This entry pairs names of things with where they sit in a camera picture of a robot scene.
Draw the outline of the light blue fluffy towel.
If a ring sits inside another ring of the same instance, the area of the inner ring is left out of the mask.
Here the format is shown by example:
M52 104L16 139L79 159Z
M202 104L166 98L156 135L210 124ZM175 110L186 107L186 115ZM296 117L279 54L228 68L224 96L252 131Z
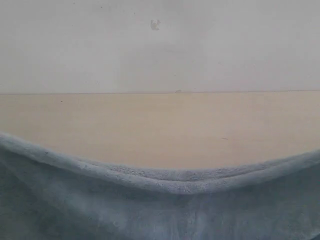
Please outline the light blue fluffy towel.
M3 240L317 240L320 153L201 170L94 162L0 136Z

